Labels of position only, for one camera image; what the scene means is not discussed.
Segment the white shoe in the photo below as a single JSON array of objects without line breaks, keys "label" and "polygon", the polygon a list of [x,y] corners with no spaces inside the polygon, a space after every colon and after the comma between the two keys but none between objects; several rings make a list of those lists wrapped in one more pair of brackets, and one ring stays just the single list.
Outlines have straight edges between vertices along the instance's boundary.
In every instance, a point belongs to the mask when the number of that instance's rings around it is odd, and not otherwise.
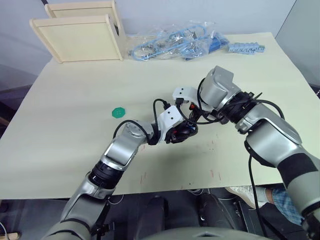
[{"label": "white shoe", "polygon": [[[226,187],[225,189],[229,193],[238,195],[251,208],[256,209],[254,191],[252,189],[252,186],[230,186],[230,187]],[[266,203],[267,203],[266,201],[258,201],[259,208],[261,208]]]}]

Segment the clear plastic bag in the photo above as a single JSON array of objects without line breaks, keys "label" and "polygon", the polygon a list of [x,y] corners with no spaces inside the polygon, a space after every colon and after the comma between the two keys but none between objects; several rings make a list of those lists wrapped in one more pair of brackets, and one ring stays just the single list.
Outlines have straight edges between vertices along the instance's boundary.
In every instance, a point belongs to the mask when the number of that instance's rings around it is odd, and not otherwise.
[{"label": "clear plastic bag", "polygon": [[128,55],[137,61],[175,57],[190,60],[207,55],[212,48],[214,39],[214,46],[217,49],[216,35],[214,23],[211,22],[190,21],[183,27],[171,25],[157,28],[157,31],[131,36],[127,48]]}]

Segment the green hexagonal object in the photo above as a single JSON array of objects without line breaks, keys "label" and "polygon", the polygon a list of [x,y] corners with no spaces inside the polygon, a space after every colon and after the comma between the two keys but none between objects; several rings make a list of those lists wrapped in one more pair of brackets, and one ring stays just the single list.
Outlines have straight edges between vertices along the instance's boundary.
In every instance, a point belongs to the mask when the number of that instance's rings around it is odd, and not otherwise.
[{"label": "green hexagonal object", "polygon": [[119,119],[122,118],[126,114],[126,110],[123,107],[116,107],[112,111],[112,117]]}]

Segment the robotic arm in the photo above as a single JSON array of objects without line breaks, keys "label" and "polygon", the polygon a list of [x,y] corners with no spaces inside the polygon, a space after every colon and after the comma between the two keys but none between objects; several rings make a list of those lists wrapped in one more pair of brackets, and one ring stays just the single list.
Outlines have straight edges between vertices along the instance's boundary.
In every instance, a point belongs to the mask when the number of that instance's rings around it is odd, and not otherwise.
[{"label": "robotic arm", "polygon": [[[103,232],[110,207],[108,199],[140,145],[180,143],[198,132],[197,124],[227,121],[234,123],[239,133],[247,134],[244,146],[251,156],[262,165],[279,170],[288,194],[305,218],[304,229],[311,238],[319,237],[319,159],[302,147],[292,126],[262,104],[270,102],[253,98],[251,92],[242,92],[232,80],[232,72],[216,66],[198,90],[176,88],[173,93],[176,106],[164,104],[158,124],[128,121],[67,202],[60,222],[43,239],[88,240],[91,235]],[[191,102],[189,117],[180,109],[187,102]],[[201,116],[208,122],[197,122]]]}]

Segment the table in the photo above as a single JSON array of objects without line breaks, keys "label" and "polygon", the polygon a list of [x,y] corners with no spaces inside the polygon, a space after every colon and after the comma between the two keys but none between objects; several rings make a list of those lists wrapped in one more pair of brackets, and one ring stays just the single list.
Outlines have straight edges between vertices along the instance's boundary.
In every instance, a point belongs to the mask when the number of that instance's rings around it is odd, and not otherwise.
[{"label": "table", "polygon": [[[271,33],[227,37],[258,42],[265,52],[219,50],[190,61],[51,60],[0,140],[0,199],[70,197],[121,121],[153,121],[155,98],[173,103],[176,87],[197,87],[216,65],[233,72],[243,91],[263,92],[261,99],[278,104],[304,147],[320,157],[320,102]],[[116,107],[125,108],[123,118],[112,117]],[[115,194],[249,185],[244,140],[228,123],[200,125],[197,135],[180,144],[145,144]],[[253,161],[252,170],[256,184],[281,182],[274,168]]]}]

